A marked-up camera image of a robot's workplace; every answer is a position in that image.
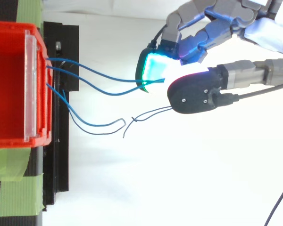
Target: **black cable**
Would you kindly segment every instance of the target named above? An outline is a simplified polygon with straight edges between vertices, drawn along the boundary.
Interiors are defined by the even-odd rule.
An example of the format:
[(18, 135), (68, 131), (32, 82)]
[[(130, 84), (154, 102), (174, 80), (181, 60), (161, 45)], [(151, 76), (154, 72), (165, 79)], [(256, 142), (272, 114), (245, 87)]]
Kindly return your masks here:
[[(157, 112), (157, 113), (151, 115), (150, 117), (148, 117), (148, 118), (146, 118), (146, 119), (144, 119), (144, 120), (137, 120), (139, 117), (142, 117), (142, 116), (145, 115), (145, 114), (149, 114), (149, 113), (151, 113), (151, 112), (155, 112), (155, 111), (159, 111), (159, 110), (163, 110), (163, 111)], [(152, 118), (153, 116), (155, 116), (155, 115), (157, 115), (157, 114), (160, 114), (160, 113), (163, 113), (163, 112), (166, 112), (166, 111), (170, 111), (170, 110), (172, 110), (172, 107), (171, 107), (171, 106), (169, 106), (169, 107), (161, 107), (161, 108), (158, 108), (158, 109), (149, 111), (149, 112), (145, 112), (145, 113), (143, 113), (143, 114), (137, 116), (136, 118), (133, 118), (133, 117), (132, 117), (133, 120), (132, 120), (132, 122), (128, 125), (128, 127), (126, 128), (126, 130), (124, 131), (123, 138), (125, 137), (126, 132), (128, 131), (128, 129), (130, 128), (130, 126), (132, 125), (133, 122), (135, 122), (135, 121), (146, 121), (146, 120), (148, 120), (149, 118)]]
[(160, 37), (160, 35), (162, 34), (162, 32), (164, 31), (164, 29), (167, 27), (167, 25), (163, 26), (160, 31), (157, 33), (157, 35), (154, 37), (153, 41), (157, 42), (158, 38)]
[(156, 44), (157, 44), (157, 40), (160, 37), (160, 35), (162, 34), (162, 32), (164, 31), (164, 29), (167, 27), (167, 25), (163, 26), (159, 32), (157, 33), (157, 35), (154, 37), (154, 39), (151, 41), (151, 43), (148, 45), (148, 48), (156, 48)]
[(244, 95), (239, 95), (239, 99), (242, 100), (242, 99), (246, 99), (246, 98), (249, 98), (249, 97), (255, 97), (255, 96), (262, 95), (262, 94), (274, 92), (274, 91), (277, 91), (277, 90), (280, 90), (280, 89), (283, 89), (283, 84), (282, 85), (278, 85), (278, 86), (274, 86), (272, 88), (260, 90), (260, 91), (257, 91), (257, 92), (252, 92), (252, 93), (247, 93), (247, 94), (244, 94)]
[(155, 115), (157, 115), (157, 114), (160, 114), (160, 113), (163, 113), (163, 112), (167, 112), (167, 111), (170, 111), (170, 110), (172, 110), (172, 108), (167, 109), (167, 110), (164, 110), (164, 111), (161, 111), (161, 112), (157, 112), (157, 113), (155, 113), (155, 114), (153, 114), (153, 115), (151, 115), (151, 116), (149, 116), (148, 118), (143, 119), (143, 120), (138, 120), (138, 119), (135, 119), (135, 118), (133, 118), (133, 117), (132, 117), (132, 119), (133, 119), (133, 121), (146, 121), (146, 120), (152, 118), (153, 116), (155, 116)]
[(264, 224), (264, 226), (268, 226), (268, 224), (269, 224), (271, 218), (273, 217), (275, 211), (277, 210), (278, 206), (280, 205), (282, 199), (283, 199), (283, 193), (282, 193), (282, 195), (280, 196), (279, 200), (277, 201), (276, 205), (274, 206), (273, 210), (272, 210), (271, 213), (269, 214), (268, 219), (267, 219), (266, 223)]

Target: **transparent plastic lid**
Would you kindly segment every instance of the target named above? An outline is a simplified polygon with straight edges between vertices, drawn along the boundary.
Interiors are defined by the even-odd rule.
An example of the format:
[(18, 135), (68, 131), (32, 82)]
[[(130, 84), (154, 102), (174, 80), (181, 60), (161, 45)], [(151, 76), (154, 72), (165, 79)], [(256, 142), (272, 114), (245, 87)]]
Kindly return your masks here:
[(24, 140), (37, 134), (37, 40), (25, 32)]

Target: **blue wire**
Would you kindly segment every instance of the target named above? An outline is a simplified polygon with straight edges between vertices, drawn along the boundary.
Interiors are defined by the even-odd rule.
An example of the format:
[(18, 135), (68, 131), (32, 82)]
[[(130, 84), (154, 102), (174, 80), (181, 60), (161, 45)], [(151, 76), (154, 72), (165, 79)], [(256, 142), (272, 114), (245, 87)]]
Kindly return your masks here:
[(73, 61), (73, 60), (68, 60), (68, 59), (63, 59), (63, 58), (47, 58), (47, 60), (50, 60), (50, 61), (58, 61), (58, 62), (64, 62), (64, 61), (65, 61), (65, 62), (67, 62), (67, 63), (72, 63), (72, 64), (78, 65), (78, 66), (80, 66), (80, 67), (82, 67), (82, 68), (84, 68), (84, 69), (86, 69), (86, 70), (88, 70), (88, 71), (90, 71), (90, 72), (93, 72), (93, 73), (95, 73), (95, 74), (97, 74), (97, 75), (100, 75), (100, 76), (102, 76), (102, 77), (104, 77), (104, 78), (111, 79), (111, 80), (114, 80), (114, 81), (120, 81), (120, 82), (153, 82), (153, 81), (149, 81), (149, 80), (125, 80), (125, 79), (117, 79), (117, 78), (114, 78), (114, 77), (111, 77), (111, 76), (102, 74), (102, 73), (100, 73), (100, 72), (97, 72), (96, 70), (91, 69), (91, 68), (89, 68), (89, 67), (87, 67), (87, 66), (85, 66), (85, 65), (82, 65), (82, 64), (80, 64), (80, 63), (78, 63), (78, 62), (76, 62), (76, 61)]
[[(64, 95), (64, 98), (66, 99), (66, 94), (65, 94), (65, 91), (64, 91), (64, 90), (63, 90), (63, 95)], [(125, 123), (124, 126), (122, 126), (121, 128), (119, 128), (118, 130), (116, 130), (116, 131), (114, 131), (114, 132), (112, 132), (112, 133), (91, 133), (91, 132), (88, 132), (88, 131), (84, 130), (84, 129), (75, 121), (75, 118), (74, 118), (74, 116), (73, 116), (72, 113), (71, 113), (71, 110), (69, 109), (68, 106), (67, 106), (67, 108), (68, 108), (69, 114), (70, 114), (72, 120), (74, 121), (75, 125), (77, 125), (77, 127), (80, 128), (82, 131), (84, 131), (85, 133), (88, 133), (88, 134), (90, 134), (90, 135), (112, 135), (112, 134), (117, 133), (118, 131), (120, 131), (122, 128), (124, 128), (124, 127), (126, 126), (126, 123)]]
[(89, 86), (91, 86), (92, 88), (94, 88), (95, 90), (97, 90), (98, 92), (101, 92), (101, 93), (103, 93), (103, 94), (106, 94), (106, 95), (108, 95), (108, 96), (113, 96), (113, 97), (118, 97), (118, 96), (122, 96), (122, 95), (126, 95), (126, 94), (129, 94), (129, 93), (132, 93), (132, 92), (134, 92), (134, 91), (136, 91), (136, 90), (139, 90), (139, 89), (144, 88), (144, 87), (147, 86), (147, 85), (150, 85), (150, 84), (153, 84), (153, 83), (157, 82), (157, 81), (151, 81), (151, 82), (148, 82), (148, 83), (146, 83), (146, 84), (144, 84), (144, 85), (135, 87), (135, 88), (133, 88), (133, 89), (131, 89), (131, 90), (129, 90), (129, 91), (123, 92), (123, 93), (108, 93), (108, 92), (106, 92), (106, 91), (101, 90), (100, 88), (98, 88), (98, 87), (96, 87), (95, 85), (93, 85), (93, 84), (91, 84), (90, 82), (88, 82), (86, 79), (83, 79), (83, 78), (81, 78), (80, 76), (78, 76), (78, 75), (76, 75), (76, 74), (74, 74), (74, 73), (71, 73), (71, 72), (69, 72), (69, 71), (66, 71), (66, 70), (63, 70), (63, 69), (57, 68), (57, 67), (47, 66), (47, 68), (50, 68), (50, 69), (52, 69), (52, 70), (56, 70), (56, 71), (59, 71), (59, 72), (63, 72), (63, 73), (66, 73), (66, 74), (69, 74), (70, 76), (73, 76), (73, 77), (75, 77), (75, 78), (77, 78), (77, 79), (79, 79), (79, 80), (85, 82), (86, 84), (88, 84)]
[(46, 85), (59, 97), (61, 98), (61, 100), (63, 100), (63, 102), (67, 105), (67, 107), (73, 112), (73, 114), (84, 124), (86, 124), (87, 126), (93, 126), (93, 127), (106, 127), (106, 126), (111, 126), (119, 121), (123, 121), (124, 124), (126, 124), (126, 121), (124, 119), (118, 119), (112, 123), (109, 124), (105, 124), (105, 125), (94, 125), (94, 124), (90, 124), (86, 121), (84, 121), (76, 112), (75, 110), (72, 108), (72, 106), (68, 103), (68, 101), (61, 95), (59, 94), (50, 84), (46, 83)]

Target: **metal bolt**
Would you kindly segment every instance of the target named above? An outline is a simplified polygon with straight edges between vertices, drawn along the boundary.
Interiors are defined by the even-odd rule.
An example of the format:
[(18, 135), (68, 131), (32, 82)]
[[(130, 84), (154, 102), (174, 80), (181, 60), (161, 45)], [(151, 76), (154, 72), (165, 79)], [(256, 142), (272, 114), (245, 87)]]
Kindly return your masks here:
[(56, 51), (61, 51), (62, 47), (61, 47), (61, 42), (57, 41), (56, 42)]

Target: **thin black wire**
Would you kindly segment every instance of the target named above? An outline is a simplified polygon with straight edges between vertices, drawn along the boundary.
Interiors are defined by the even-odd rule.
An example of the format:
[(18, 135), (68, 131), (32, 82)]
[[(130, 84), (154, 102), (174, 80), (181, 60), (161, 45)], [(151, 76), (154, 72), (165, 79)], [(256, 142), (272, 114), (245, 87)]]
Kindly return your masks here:
[[(155, 111), (159, 111), (159, 110), (163, 110), (163, 111), (157, 112), (157, 113), (151, 115), (150, 117), (148, 117), (148, 118), (146, 118), (146, 119), (144, 119), (144, 120), (137, 120), (139, 117), (142, 117), (142, 116), (145, 115), (145, 114), (149, 114), (149, 113), (151, 113), (151, 112), (155, 112)], [(128, 129), (130, 128), (130, 126), (132, 125), (133, 122), (135, 122), (135, 121), (136, 121), (136, 122), (137, 122), (137, 121), (146, 121), (146, 120), (148, 120), (149, 118), (152, 118), (153, 116), (155, 116), (155, 115), (157, 115), (157, 114), (160, 114), (160, 113), (163, 113), (163, 112), (167, 112), (167, 111), (170, 111), (170, 110), (172, 110), (172, 107), (171, 107), (171, 106), (169, 106), (169, 107), (161, 107), (161, 108), (158, 108), (158, 109), (149, 111), (149, 112), (145, 112), (145, 113), (143, 113), (143, 114), (137, 116), (136, 118), (133, 118), (133, 117), (132, 117), (133, 120), (132, 120), (132, 122), (128, 125), (128, 127), (126, 128), (126, 130), (124, 131), (123, 138), (125, 137), (126, 132), (128, 131)]]
[[(65, 91), (64, 91), (64, 90), (63, 90), (63, 95), (64, 95), (64, 98), (66, 99), (66, 94), (65, 94)], [(77, 125), (77, 127), (80, 128), (82, 131), (84, 131), (85, 133), (88, 133), (88, 134), (90, 134), (90, 135), (97, 135), (97, 136), (112, 135), (112, 134), (117, 133), (118, 131), (120, 131), (122, 128), (124, 128), (124, 127), (127, 125), (126, 122), (125, 122), (125, 124), (124, 124), (121, 128), (119, 128), (118, 130), (116, 130), (116, 131), (114, 131), (114, 132), (111, 132), (111, 133), (91, 133), (91, 132), (88, 132), (88, 131), (84, 130), (84, 129), (75, 121), (75, 118), (74, 118), (74, 116), (73, 116), (72, 113), (71, 113), (71, 110), (69, 109), (68, 106), (67, 106), (67, 108), (68, 108), (68, 111), (69, 111), (69, 113), (70, 113), (70, 116), (71, 116), (72, 120), (74, 121), (75, 125)]]
[(242, 100), (242, 99), (246, 99), (246, 98), (249, 98), (249, 97), (255, 97), (255, 96), (262, 95), (262, 94), (274, 92), (274, 91), (277, 91), (277, 90), (280, 90), (280, 89), (283, 89), (283, 84), (282, 85), (278, 85), (278, 86), (274, 86), (272, 88), (260, 90), (260, 91), (257, 91), (257, 92), (252, 92), (252, 93), (247, 93), (247, 94), (244, 94), (244, 95), (239, 95), (239, 99)]
[(280, 196), (279, 200), (277, 201), (276, 205), (274, 206), (273, 210), (271, 211), (271, 213), (269, 214), (268, 216), (268, 219), (266, 221), (266, 223), (264, 224), (264, 226), (268, 226), (271, 218), (273, 217), (275, 211), (277, 210), (278, 206), (280, 205), (281, 201), (283, 200), (283, 193), (282, 195)]
[(170, 110), (172, 110), (172, 108), (167, 109), (167, 110), (164, 110), (164, 111), (161, 111), (161, 112), (157, 112), (157, 113), (155, 113), (155, 114), (153, 114), (153, 115), (151, 115), (151, 116), (149, 116), (148, 118), (143, 119), (143, 120), (138, 120), (138, 119), (135, 119), (135, 118), (133, 118), (133, 117), (132, 117), (132, 119), (133, 119), (133, 121), (136, 121), (136, 122), (138, 122), (138, 121), (146, 121), (146, 120), (152, 118), (153, 116), (155, 116), (155, 115), (157, 115), (157, 114), (160, 114), (160, 113), (163, 113), (163, 112), (167, 112), (167, 111), (170, 111)]
[(157, 33), (157, 35), (154, 37), (153, 41), (157, 42), (158, 38), (160, 37), (160, 35), (162, 34), (162, 32), (164, 31), (164, 29), (167, 27), (167, 25), (163, 26), (160, 31)]

